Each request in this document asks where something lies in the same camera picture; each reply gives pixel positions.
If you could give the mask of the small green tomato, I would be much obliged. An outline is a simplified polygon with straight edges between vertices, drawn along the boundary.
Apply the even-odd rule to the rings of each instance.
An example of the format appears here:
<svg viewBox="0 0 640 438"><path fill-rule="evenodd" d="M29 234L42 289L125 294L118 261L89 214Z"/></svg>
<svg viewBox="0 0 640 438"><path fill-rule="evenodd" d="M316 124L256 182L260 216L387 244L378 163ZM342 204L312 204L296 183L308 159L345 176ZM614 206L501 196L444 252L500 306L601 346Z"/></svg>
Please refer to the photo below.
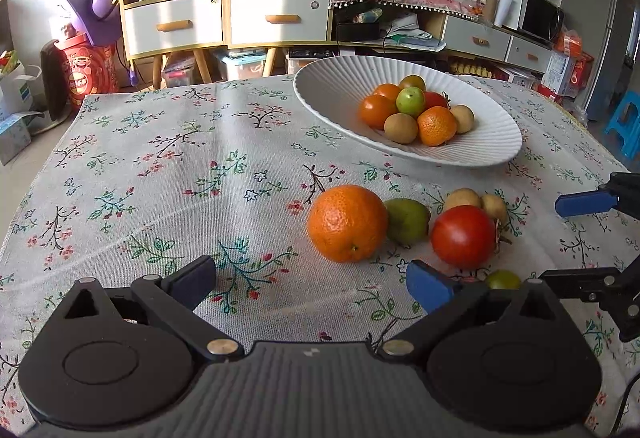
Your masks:
<svg viewBox="0 0 640 438"><path fill-rule="evenodd" d="M522 280L510 270L496 270L489 273L484 280L492 290L518 290Z"/></svg>

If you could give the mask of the large red tomato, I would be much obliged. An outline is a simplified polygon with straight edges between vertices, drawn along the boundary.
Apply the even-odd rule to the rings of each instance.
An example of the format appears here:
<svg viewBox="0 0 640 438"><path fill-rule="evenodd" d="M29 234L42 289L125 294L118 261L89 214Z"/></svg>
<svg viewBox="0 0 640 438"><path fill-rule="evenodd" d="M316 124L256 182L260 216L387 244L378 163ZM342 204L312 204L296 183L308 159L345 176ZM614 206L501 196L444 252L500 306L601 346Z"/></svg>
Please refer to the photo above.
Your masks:
<svg viewBox="0 0 640 438"><path fill-rule="evenodd" d="M495 253L497 228L479 207L461 205L440 214L431 232L434 253L464 271L480 268Z"/></svg>

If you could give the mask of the green lime fruit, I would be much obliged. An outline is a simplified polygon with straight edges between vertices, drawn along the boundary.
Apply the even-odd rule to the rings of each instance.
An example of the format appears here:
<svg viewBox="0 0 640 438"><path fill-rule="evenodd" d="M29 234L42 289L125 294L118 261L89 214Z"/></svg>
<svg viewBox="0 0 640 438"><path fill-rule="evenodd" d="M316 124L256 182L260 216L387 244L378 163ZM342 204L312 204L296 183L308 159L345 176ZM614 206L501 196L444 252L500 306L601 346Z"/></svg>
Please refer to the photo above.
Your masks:
<svg viewBox="0 0 640 438"><path fill-rule="evenodd" d="M388 213L387 237L403 246L427 239L430 210L411 198L393 198L385 202Z"/></svg>

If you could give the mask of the brown longan fruit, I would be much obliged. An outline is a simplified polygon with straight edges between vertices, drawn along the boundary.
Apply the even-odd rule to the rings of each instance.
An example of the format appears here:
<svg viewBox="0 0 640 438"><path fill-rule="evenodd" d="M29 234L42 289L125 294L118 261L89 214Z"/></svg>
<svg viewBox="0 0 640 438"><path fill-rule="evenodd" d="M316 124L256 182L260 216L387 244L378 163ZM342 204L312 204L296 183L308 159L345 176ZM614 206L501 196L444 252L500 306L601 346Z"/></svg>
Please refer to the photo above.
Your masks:
<svg viewBox="0 0 640 438"><path fill-rule="evenodd" d="M483 207L482 198L472 189L462 188L450 192L444 201L442 210L451 210L458 206L474 206L478 208Z"/></svg>
<svg viewBox="0 0 640 438"><path fill-rule="evenodd" d="M509 214L502 197L495 194L484 194L481 198L483 210L487 216L498 221L503 227L508 223Z"/></svg>

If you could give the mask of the large orange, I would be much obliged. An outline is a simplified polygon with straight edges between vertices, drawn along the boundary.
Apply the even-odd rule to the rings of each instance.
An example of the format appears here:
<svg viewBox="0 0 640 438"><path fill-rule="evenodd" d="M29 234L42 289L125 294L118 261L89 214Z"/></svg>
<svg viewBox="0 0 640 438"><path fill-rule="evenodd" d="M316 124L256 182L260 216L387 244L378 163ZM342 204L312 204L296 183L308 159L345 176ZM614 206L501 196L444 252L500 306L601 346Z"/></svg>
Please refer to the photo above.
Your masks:
<svg viewBox="0 0 640 438"><path fill-rule="evenodd" d="M314 248L330 262L362 262L371 258L386 239L388 213L372 191L343 184L314 200L307 234Z"/></svg>

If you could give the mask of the blue plastic stool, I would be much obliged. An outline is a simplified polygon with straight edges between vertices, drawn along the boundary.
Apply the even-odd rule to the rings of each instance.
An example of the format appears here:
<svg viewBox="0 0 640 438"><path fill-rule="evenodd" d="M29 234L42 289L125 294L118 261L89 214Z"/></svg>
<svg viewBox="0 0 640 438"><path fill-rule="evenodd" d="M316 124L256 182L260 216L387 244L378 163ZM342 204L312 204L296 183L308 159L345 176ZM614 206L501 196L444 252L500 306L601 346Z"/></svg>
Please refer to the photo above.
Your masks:
<svg viewBox="0 0 640 438"><path fill-rule="evenodd" d="M620 136L623 141L623 156L630 160L633 160L639 151L639 106L638 92L627 90L604 128L605 135L615 132Z"/></svg>

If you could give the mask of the floral tablecloth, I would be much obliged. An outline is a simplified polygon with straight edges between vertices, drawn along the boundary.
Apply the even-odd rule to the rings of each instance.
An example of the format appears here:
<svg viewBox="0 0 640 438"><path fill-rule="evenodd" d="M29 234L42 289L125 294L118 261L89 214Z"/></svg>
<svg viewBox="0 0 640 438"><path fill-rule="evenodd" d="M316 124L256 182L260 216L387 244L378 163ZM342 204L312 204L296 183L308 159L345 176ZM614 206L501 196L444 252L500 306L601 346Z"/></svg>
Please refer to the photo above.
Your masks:
<svg viewBox="0 0 640 438"><path fill-rule="evenodd" d="M209 256L217 283L198 314L254 340L387 340L418 320L406 270L436 265L428 244L385 242L356 265L308 239L312 203L354 184L411 198L433 215L454 190L506 203L506 242L475 273L523 279L552 268L624 268L638 222L619 213L564 220L563 193L591 190L620 164L555 104L473 78L514 118L523 149L488 169L438 167L378 152L323 126L286 76L87 99L29 187L1 249L1 423L32 424L18 389L24 354L73 283L126 286Z"/></svg>

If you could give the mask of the small orange in plate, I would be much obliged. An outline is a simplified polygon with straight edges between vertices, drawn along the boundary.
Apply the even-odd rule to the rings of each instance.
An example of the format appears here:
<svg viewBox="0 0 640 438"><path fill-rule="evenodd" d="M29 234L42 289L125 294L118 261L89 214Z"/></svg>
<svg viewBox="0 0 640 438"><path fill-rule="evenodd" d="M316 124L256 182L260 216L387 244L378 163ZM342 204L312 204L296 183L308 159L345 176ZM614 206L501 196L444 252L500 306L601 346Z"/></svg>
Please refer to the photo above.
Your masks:
<svg viewBox="0 0 640 438"><path fill-rule="evenodd" d="M458 124L450 109L433 106L417 119L419 137L426 146L441 146L457 135Z"/></svg>

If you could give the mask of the white microwave oven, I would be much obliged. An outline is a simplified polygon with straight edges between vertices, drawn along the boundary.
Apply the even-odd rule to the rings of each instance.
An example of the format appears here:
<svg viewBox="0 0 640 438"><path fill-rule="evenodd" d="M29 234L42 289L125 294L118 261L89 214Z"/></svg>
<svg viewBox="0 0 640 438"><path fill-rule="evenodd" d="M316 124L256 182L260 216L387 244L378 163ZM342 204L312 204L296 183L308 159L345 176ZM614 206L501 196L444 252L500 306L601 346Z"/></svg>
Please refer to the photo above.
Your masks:
<svg viewBox="0 0 640 438"><path fill-rule="evenodd" d="M550 44L561 33L563 22L563 10L550 0L512 0L502 26Z"/></svg>

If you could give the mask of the green tomato in plate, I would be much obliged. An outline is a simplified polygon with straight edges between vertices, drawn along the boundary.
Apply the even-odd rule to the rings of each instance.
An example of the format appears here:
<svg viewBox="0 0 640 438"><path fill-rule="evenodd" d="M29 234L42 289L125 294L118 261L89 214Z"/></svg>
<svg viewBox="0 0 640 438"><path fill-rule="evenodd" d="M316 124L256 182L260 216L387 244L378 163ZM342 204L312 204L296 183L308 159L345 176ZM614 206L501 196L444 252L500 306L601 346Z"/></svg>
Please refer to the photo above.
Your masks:
<svg viewBox="0 0 640 438"><path fill-rule="evenodd" d="M399 113L417 118L425 109L424 92L419 87L401 89L396 97L396 108Z"/></svg>

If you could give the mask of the low white drawer cabinet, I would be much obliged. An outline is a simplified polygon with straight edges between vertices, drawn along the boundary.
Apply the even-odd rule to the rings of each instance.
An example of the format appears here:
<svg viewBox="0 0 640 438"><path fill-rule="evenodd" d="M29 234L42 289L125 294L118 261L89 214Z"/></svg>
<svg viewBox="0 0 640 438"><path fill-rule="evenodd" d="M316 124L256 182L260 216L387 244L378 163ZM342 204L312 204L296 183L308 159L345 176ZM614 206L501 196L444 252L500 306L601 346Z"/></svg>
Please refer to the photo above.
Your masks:
<svg viewBox="0 0 640 438"><path fill-rule="evenodd" d="M544 74L552 51L511 31L441 12L421 12L420 27L445 43L446 49L461 57L524 68Z"/></svg>

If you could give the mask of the white ribbed plate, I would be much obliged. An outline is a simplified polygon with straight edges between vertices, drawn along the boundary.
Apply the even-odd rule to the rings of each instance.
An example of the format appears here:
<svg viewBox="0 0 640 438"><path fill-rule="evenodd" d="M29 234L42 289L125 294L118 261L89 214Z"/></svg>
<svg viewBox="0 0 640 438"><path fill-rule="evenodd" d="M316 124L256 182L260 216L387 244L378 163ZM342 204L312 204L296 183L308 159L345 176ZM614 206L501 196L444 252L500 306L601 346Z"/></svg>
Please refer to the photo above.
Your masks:
<svg viewBox="0 0 640 438"><path fill-rule="evenodd" d="M475 127L443 146L408 146L390 141L363 123L360 102L378 85L393 83L410 74L423 78L429 90L444 92L457 106L468 106ZM293 80L297 99L326 126L385 152L408 160L457 167L489 167L511 161L521 151L523 137L513 117L483 91L456 76L415 63L371 56L339 56L314 61Z"/></svg>

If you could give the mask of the red printed bucket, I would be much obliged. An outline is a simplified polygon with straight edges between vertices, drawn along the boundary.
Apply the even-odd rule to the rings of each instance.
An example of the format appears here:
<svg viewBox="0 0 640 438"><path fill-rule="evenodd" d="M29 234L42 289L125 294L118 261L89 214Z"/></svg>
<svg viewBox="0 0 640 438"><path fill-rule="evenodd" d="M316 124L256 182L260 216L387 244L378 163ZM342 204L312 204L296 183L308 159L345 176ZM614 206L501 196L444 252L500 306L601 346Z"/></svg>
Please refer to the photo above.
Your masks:
<svg viewBox="0 0 640 438"><path fill-rule="evenodd" d="M112 94L119 91L113 56L115 46L93 46L88 35L59 40L54 44L62 51L62 70L68 85L70 105L78 111L89 94Z"/></svg>

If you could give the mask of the purple foam hand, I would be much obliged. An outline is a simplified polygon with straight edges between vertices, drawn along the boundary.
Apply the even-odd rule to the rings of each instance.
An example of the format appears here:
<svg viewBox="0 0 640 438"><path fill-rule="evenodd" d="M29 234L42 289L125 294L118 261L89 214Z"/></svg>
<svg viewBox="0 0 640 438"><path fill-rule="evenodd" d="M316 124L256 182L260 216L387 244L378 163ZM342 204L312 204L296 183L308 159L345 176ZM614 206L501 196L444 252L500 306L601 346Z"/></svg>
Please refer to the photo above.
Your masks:
<svg viewBox="0 0 640 438"><path fill-rule="evenodd" d="M115 45L122 37L118 0L67 0L72 25L92 46Z"/></svg>

